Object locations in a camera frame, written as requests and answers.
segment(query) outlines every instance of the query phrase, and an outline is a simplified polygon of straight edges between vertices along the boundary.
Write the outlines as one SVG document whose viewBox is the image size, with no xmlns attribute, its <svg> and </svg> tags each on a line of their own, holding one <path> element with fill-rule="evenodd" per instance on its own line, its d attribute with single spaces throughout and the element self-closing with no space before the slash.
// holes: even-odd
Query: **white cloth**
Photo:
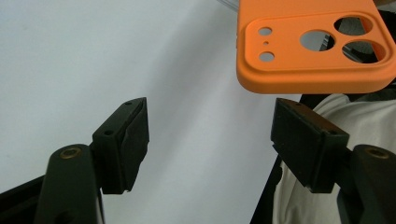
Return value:
<svg viewBox="0 0 396 224">
<path fill-rule="evenodd" d="M 315 109 L 324 118 L 350 134 L 347 147 L 368 144 L 396 152 L 396 100 L 349 102 L 343 94 L 333 94 Z M 297 181 L 282 162 L 283 176 L 274 195 L 274 224 L 341 223 L 334 186 L 331 194 L 312 194 Z"/>
</svg>

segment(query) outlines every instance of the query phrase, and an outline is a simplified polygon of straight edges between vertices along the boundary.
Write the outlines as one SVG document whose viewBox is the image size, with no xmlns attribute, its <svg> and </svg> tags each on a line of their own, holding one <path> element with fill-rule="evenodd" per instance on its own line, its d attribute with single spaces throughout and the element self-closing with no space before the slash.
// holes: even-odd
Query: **white backdrop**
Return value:
<svg viewBox="0 0 396 224">
<path fill-rule="evenodd" d="M 249 223 L 276 154 L 276 97 L 235 74 L 236 18 L 215 0 L 0 2 L 0 191 L 89 144 L 148 97 L 150 143 L 107 223 Z"/>
</svg>

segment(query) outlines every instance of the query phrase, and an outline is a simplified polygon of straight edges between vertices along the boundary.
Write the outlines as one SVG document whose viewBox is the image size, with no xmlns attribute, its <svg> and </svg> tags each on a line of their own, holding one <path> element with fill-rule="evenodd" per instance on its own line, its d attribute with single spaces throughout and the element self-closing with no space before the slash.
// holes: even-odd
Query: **white fabric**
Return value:
<svg viewBox="0 0 396 224">
<path fill-rule="evenodd" d="M 368 144 L 396 152 L 393 135 L 396 131 L 396 101 L 351 103 L 343 94 L 327 97 L 315 111 L 350 134 L 348 148 Z M 273 223 L 341 223 L 336 197 L 331 194 L 311 194 L 282 163 L 282 180 L 274 195 Z"/>
</svg>

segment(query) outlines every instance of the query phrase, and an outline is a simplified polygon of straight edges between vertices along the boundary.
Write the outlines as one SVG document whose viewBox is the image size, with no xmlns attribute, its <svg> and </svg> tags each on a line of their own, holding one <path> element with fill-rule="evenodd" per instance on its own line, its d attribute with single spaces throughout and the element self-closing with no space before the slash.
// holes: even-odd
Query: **orange phone case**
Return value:
<svg viewBox="0 0 396 224">
<path fill-rule="evenodd" d="M 348 17 L 359 18 L 366 34 L 334 27 Z M 306 49 L 300 41 L 310 31 L 327 32 L 334 46 Z M 356 41 L 372 44 L 378 62 L 348 59 L 343 46 Z M 396 77 L 395 43 L 373 0 L 240 0 L 236 45 L 238 80 L 257 93 L 364 93 Z"/>
</svg>

